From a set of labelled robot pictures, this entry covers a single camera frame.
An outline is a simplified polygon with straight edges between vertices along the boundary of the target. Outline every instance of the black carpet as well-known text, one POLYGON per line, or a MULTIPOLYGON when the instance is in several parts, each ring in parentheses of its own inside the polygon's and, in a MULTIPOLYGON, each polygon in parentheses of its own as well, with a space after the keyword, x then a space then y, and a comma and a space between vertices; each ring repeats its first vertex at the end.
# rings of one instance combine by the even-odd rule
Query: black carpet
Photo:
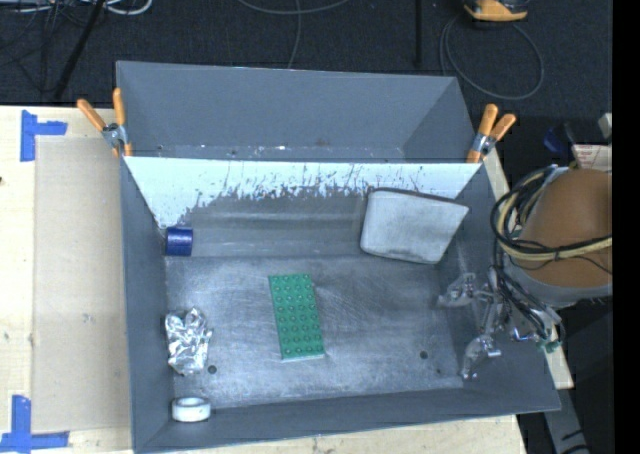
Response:
MULTIPOLYGON (((127 4, 140 7, 144 1, 127 4)), ((575 141, 603 141, 597 122, 612 111, 613 0, 530 0, 519 30, 479 29, 466 15, 454 21, 462 11, 454 0, 422 0, 418 6, 416 0, 242 1, 248 5, 153 0, 141 15, 102 12, 68 80, 65 67, 91 5, 70 0, 69 6, 35 14, 3 5, 0 103, 73 105, 83 97, 110 106, 118 60, 446 74, 460 78, 475 126, 488 102, 517 115, 497 146, 510 184, 551 163, 569 162, 570 155, 545 146, 550 129, 568 125, 575 141)), ((602 386, 605 402, 612 402, 612 385, 602 386)), ((576 403, 588 413, 580 399, 576 403)), ((602 434, 608 445, 613 433, 602 434)))

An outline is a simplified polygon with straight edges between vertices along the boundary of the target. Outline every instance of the gray tray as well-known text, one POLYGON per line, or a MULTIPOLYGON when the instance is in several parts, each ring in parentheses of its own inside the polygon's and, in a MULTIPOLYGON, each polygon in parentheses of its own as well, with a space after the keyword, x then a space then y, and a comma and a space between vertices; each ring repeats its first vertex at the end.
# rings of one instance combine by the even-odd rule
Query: gray tray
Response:
POLYGON ((485 277, 493 243, 484 168, 457 191, 437 180, 460 170, 474 135, 455 79, 119 62, 117 81, 134 158, 159 159, 135 168, 123 159, 120 172, 137 452, 559 408, 546 358, 528 343, 498 337, 502 357, 463 381, 474 317, 435 306, 462 272, 485 277), (470 212, 438 264, 386 259, 359 248, 377 182, 343 179, 318 192, 314 180, 303 193, 256 200, 176 170, 210 161, 392 165, 403 177, 385 187, 405 188, 420 165, 441 165, 444 176, 414 190, 454 192, 470 212), (192 256, 164 255, 170 225, 158 197, 184 210, 173 217, 193 229, 192 256), (281 359, 268 276, 290 273, 313 280, 321 358, 281 359), (213 374, 181 376, 167 363, 163 318, 192 306, 214 329, 213 374), (209 420, 171 419, 171 400, 187 395, 211 400, 209 420))

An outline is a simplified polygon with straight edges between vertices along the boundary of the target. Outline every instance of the black cable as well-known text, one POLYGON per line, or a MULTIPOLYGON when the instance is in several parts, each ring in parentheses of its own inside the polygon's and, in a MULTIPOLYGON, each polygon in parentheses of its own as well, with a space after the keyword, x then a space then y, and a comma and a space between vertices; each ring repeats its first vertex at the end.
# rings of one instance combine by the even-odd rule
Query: black cable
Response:
POLYGON ((87 40, 89 39, 91 31, 94 25, 96 24, 96 21, 98 20, 98 16, 100 15, 100 10, 102 10, 102 7, 105 1, 106 0, 98 0, 95 6, 93 7, 93 9, 91 10, 91 15, 89 17, 89 20, 87 20, 87 25, 82 31, 82 34, 80 35, 80 39, 78 40, 78 43, 74 47, 73 52, 69 56, 69 59, 67 60, 67 63, 65 64, 65 67, 62 70, 62 75, 58 80, 58 84, 54 91, 55 100, 59 100, 62 97, 62 93, 67 87, 67 83, 69 82, 69 79, 71 78, 71 74, 73 73, 76 67, 78 59, 80 58, 80 54, 84 50, 84 46, 87 40))
POLYGON ((480 85, 476 84, 474 81, 471 80, 471 78, 469 78, 469 76, 467 76, 460 69, 460 67, 456 64, 455 60, 453 59, 453 56, 451 55, 451 47, 450 47, 450 42, 449 42, 449 33, 451 32, 452 26, 457 22, 457 20, 461 16, 462 16, 462 13, 458 13, 451 20, 449 20, 449 22, 447 22, 447 24, 444 26, 444 29, 442 30, 442 33, 440 35, 440 66, 442 68, 442 74, 446 75, 446 63, 445 63, 445 60, 448 59, 448 62, 451 64, 451 66, 454 68, 454 70, 458 73, 458 75, 465 82, 467 82, 467 84, 469 84, 470 86, 472 86, 476 90, 481 91, 482 93, 485 93, 485 94, 487 94, 487 95, 489 95, 491 97, 499 98, 501 100, 523 100, 523 99, 529 98, 532 95, 534 95, 535 93, 537 93, 538 90, 542 87, 542 83, 544 82, 544 62, 542 60, 542 54, 538 50, 538 47, 536 46, 534 41, 531 39, 531 37, 513 22, 511 22, 511 27, 513 29, 515 29, 527 41, 527 43, 533 49, 533 51, 534 51, 534 53, 536 55, 536 59, 538 60, 538 67, 540 69, 539 70, 539 74, 538 74, 538 81, 536 82, 535 86, 530 91, 528 91, 527 93, 524 93, 522 95, 502 95, 500 93, 496 93, 494 91, 488 90, 488 89, 483 88, 480 85))

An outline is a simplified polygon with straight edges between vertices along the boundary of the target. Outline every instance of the wooden table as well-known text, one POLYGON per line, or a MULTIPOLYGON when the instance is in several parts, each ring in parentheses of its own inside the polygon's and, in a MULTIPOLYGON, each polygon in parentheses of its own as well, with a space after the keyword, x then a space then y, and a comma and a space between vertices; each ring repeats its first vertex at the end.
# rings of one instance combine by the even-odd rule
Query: wooden table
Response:
MULTIPOLYGON (((20 394, 32 400, 34 433, 71 431, 56 452, 130 451, 117 160, 75 108, 0 106, 0 122, 0 424, 20 394), (68 124, 64 136, 36 138, 31 162, 19 158, 23 109, 68 124)), ((502 195, 495 151, 485 164, 502 195)), ((571 388, 562 350, 548 360, 556 387, 571 388)), ((526 451, 516 417, 503 416, 195 452, 526 451)))

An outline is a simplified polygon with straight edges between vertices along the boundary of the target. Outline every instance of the stain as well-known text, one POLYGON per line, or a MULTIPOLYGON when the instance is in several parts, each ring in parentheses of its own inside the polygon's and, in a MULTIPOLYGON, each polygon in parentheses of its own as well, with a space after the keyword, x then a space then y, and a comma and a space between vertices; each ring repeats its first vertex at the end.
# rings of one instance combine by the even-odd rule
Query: stain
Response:
POLYGON ((322 450, 318 447, 318 439, 314 438, 312 454, 338 454, 338 451, 336 449, 322 450))

